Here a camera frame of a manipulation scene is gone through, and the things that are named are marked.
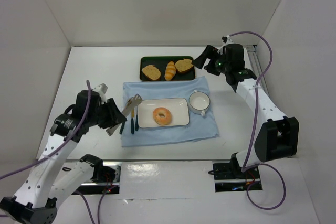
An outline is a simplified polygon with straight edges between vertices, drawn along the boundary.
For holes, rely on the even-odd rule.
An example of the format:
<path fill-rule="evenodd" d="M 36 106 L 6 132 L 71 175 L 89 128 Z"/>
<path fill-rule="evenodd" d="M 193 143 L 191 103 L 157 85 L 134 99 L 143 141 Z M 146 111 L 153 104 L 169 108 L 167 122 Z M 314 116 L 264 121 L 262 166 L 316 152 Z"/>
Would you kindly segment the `glazed bagel bread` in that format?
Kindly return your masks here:
<path fill-rule="evenodd" d="M 172 122 L 172 114 L 167 108 L 159 107 L 154 109 L 153 119 L 158 125 L 169 125 Z"/>

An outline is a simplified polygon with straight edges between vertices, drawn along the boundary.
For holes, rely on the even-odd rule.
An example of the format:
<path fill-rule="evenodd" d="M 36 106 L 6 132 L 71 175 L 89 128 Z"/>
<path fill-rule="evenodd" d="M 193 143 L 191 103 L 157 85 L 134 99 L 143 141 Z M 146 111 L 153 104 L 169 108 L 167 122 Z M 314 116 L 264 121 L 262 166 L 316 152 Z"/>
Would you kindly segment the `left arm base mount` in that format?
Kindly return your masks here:
<path fill-rule="evenodd" d="M 75 170 L 83 170 L 86 168 L 91 168 L 89 170 L 89 179 L 83 182 L 77 191 L 83 195 L 102 195 L 106 193 L 107 195 L 118 194 L 120 190 L 120 172 L 121 166 L 119 164 L 112 164 L 103 166 L 98 174 L 94 173 L 93 165 L 85 162 L 72 162 L 66 163 L 61 169 L 61 178 L 64 175 L 69 174 Z"/>

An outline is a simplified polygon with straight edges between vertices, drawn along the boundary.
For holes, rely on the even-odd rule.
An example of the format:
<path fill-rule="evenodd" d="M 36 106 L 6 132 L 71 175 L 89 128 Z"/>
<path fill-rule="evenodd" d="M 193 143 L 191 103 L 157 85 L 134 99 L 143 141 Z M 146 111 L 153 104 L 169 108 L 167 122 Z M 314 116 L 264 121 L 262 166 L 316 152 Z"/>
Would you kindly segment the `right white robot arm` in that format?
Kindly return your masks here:
<path fill-rule="evenodd" d="M 223 37 L 223 42 L 219 49 L 206 46 L 192 64 L 216 76 L 224 74 L 233 91 L 254 112 L 248 148 L 232 155 L 230 171 L 243 173 L 268 161 L 296 155 L 298 120 L 278 109 L 261 87 L 261 76 L 246 68 L 243 46 L 232 42 L 229 36 Z"/>

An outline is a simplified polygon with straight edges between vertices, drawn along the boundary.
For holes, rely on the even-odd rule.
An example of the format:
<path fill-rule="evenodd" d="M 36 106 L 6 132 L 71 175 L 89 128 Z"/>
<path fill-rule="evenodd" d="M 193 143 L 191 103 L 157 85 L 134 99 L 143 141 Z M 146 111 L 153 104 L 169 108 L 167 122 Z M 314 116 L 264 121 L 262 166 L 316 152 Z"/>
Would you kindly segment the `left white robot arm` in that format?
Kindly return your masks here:
<path fill-rule="evenodd" d="M 19 223 L 52 223 L 59 206 L 88 180 L 111 186 L 116 170 L 105 166 L 102 159 L 86 154 L 75 167 L 57 180 L 59 172 L 77 147 L 82 136 L 93 126 L 112 135 L 127 118 L 130 109 L 119 111 L 114 99 L 105 96 L 107 86 L 100 84 L 77 94 L 75 104 L 55 118 L 44 151 L 30 174 L 13 196 L 1 200 L 1 210 Z"/>

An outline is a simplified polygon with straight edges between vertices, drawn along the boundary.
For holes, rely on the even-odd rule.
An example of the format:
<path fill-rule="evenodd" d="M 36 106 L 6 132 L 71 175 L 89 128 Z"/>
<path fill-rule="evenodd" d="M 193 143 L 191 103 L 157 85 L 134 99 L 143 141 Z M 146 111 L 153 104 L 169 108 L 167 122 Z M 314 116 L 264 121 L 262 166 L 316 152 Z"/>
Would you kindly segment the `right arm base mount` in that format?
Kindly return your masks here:
<path fill-rule="evenodd" d="M 241 169 L 234 170 L 229 162 L 213 163 L 213 168 L 208 172 L 213 176 L 215 191 L 234 192 L 250 190 L 262 190 L 262 183 L 258 168 L 252 168 L 242 173 Z"/>

